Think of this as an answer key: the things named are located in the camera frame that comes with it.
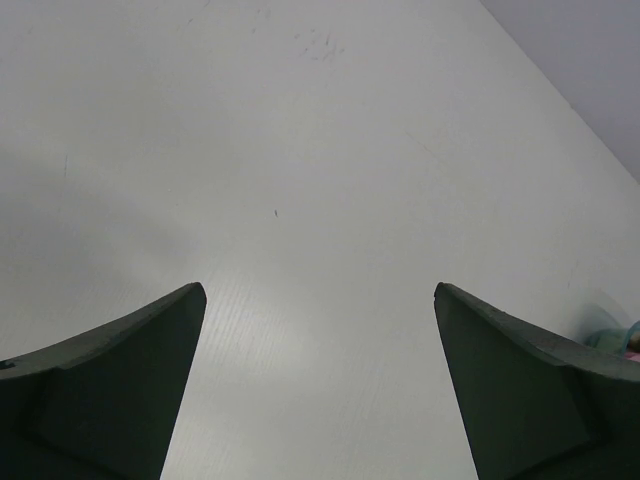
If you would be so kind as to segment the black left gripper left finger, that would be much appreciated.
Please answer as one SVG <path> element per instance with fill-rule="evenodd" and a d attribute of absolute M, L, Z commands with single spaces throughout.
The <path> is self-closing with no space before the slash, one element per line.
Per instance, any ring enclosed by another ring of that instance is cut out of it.
<path fill-rule="evenodd" d="M 160 478 L 205 309 L 203 286 L 190 283 L 3 360 L 2 478 Z"/>

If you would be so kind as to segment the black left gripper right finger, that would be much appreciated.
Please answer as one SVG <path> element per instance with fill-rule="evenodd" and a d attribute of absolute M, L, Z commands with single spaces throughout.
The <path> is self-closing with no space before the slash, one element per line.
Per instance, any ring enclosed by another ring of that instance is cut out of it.
<path fill-rule="evenodd" d="M 638 363 L 449 283 L 434 309 L 479 478 L 638 478 Z"/>

